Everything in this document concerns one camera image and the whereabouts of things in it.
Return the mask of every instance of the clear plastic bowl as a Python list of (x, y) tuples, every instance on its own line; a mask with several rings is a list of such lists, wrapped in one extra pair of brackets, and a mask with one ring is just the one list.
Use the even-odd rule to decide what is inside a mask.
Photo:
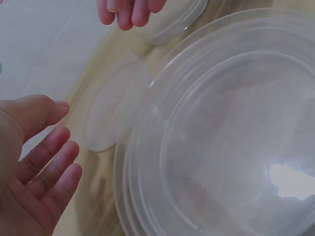
[(314, 32), (255, 9), (171, 52), (117, 148), (127, 235), (299, 236), (315, 222)]
[(208, 0), (168, 0), (161, 12), (151, 14), (147, 25), (134, 28), (149, 45), (163, 44), (185, 31), (203, 12)]

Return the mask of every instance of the plastic container lid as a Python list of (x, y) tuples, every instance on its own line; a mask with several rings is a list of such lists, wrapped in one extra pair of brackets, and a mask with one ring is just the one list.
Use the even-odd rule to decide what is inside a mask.
[(314, 32), (255, 9), (175, 49), (118, 146), (127, 235), (299, 236), (315, 222)]
[(135, 34), (149, 45), (163, 44), (185, 31), (203, 12), (208, 0), (168, 0), (161, 12), (151, 14)]
[(86, 147), (94, 152), (110, 148), (128, 131), (152, 82), (146, 65), (131, 53), (115, 63), (106, 78), (106, 83), (98, 81), (90, 90), (94, 101), (83, 129)]

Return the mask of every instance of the round lid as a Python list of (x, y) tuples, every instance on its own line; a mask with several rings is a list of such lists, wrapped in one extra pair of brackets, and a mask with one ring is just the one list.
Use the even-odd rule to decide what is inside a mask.
[(114, 145), (132, 126), (141, 98), (152, 82), (140, 59), (129, 53), (108, 71), (90, 90), (94, 96), (83, 128), (88, 150), (104, 151)]
[(315, 222), (315, 29), (264, 13), (205, 35), (151, 88), (126, 160), (157, 235), (298, 236)]
[(149, 45), (159, 45), (185, 31), (203, 12), (208, 0), (167, 0), (161, 12), (151, 14), (149, 22), (135, 34)]

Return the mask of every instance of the table surface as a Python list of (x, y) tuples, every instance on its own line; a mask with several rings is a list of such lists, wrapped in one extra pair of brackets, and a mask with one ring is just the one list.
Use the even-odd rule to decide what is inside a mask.
[(138, 55), (154, 74), (158, 73), (157, 62), (178, 42), (201, 26), (224, 15), (258, 7), (288, 7), (315, 15), (314, 0), (209, 0), (202, 16), (186, 32), (162, 46), (147, 46), (131, 31), (122, 32), (117, 27), (112, 29), (68, 95), (71, 112), (63, 123), (70, 128), (71, 138), (80, 144), (77, 162), (83, 166), (83, 176), (54, 236), (124, 235), (116, 214), (112, 190), (114, 149), (93, 153), (87, 151), (81, 141), (83, 117), (92, 101), (87, 92), (89, 88), (96, 82), (106, 81), (103, 78), (108, 68), (126, 52)]

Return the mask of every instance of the plastic bowl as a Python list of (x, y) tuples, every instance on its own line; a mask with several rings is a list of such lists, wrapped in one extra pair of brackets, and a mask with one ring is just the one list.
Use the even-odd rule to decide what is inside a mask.
[(313, 25), (255, 9), (171, 52), (122, 152), (127, 235), (298, 236), (315, 222)]

